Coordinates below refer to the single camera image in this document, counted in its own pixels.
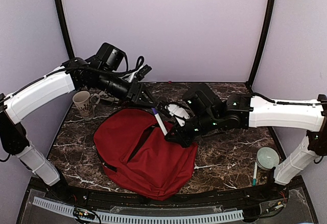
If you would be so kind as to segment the white purple marker pen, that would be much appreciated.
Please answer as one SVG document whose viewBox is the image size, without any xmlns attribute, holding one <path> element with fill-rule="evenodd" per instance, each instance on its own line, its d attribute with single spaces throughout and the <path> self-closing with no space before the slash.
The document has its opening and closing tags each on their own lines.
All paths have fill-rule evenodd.
<svg viewBox="0 0 327 224">
<path fill-rule="evenodd" d="M 153 112 L 153 114 L 154 114 L 154 116 L 155 116 L 155 118 L 156 118 L 156 120 L 157 120 L 157 122 L 159 124 L 159 127 L 160 127 L 163 135 L 165 136 L 168 132 L 167 132 L 167 129 L 166 129 L 165 125 L 164 125 L 163 120 L 161 119 L 161 117 L 159 115 L 159 112 L 157 111 L 156 108 L 151 108 L 151 109 L 152 109 L 152 112 Z"/>
</svg>

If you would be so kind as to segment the red student backpack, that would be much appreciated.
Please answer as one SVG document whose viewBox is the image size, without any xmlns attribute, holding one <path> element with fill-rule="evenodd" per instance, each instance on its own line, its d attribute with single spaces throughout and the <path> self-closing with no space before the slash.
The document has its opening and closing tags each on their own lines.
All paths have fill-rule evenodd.
<svg viewBox="0 0 327 224">
<path fill-rule="evenodd" d="M 110 115 L 93 137 L 105 174 L 121 188 L 165 200 L 194 173 L 198 145 L 183 148 L 164 138 L 155 116 L 137 108 Z"/>
</svg>

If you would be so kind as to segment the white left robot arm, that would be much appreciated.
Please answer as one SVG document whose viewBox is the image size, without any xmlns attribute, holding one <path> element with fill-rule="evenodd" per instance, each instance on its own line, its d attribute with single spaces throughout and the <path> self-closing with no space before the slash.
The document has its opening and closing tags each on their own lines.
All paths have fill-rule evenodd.
<svg viewBox="0 0 327 224">
<path fill-rule="evenodd" d="M 1 95 L 1 144 L 4 151 L 17 157 L 52 187 L 52 193 L 60 201 L 68 201 L 72 190 L 65 185 L 62 173 L 32 140 L 49 138 L 44 132 L 45 127 L 51 122 L 59 124 L 50 102 L 83 88 L 99 89 L 121 102 L 153 106 L 153 100 L 142 84 L 152 68 L 140 56 L 134 68 L 119 72 L 122 60 L 127 60 L 126 53 L 105 42 L 88 59 L 72 58 L 21 89 Z"/>
</svg>

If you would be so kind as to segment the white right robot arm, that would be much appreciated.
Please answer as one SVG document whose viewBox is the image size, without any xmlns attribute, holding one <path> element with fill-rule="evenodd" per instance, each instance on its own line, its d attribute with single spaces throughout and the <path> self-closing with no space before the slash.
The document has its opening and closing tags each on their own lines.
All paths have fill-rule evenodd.
<svg viewBox="0 0 327 224">
<path fill-rule="evenodd" d="M 193 85 L 182 97 L 193 113 L 176 102 L 160 101 L 156 109 L 176 119 L 165 139 L 186 148 L 195 137 L 213 130 L 257 127 L 290 127 L 305 129 L 298 147 L 278 166 L 273 167 L 273 181 L 261 188 L 261 196 L 272 200 L 318 157 L 326 156 L 326 95 L 306 101 L 275 100 L 259 93 L 231 94 L 222 101 L 205 83 Z"/>
</svg>

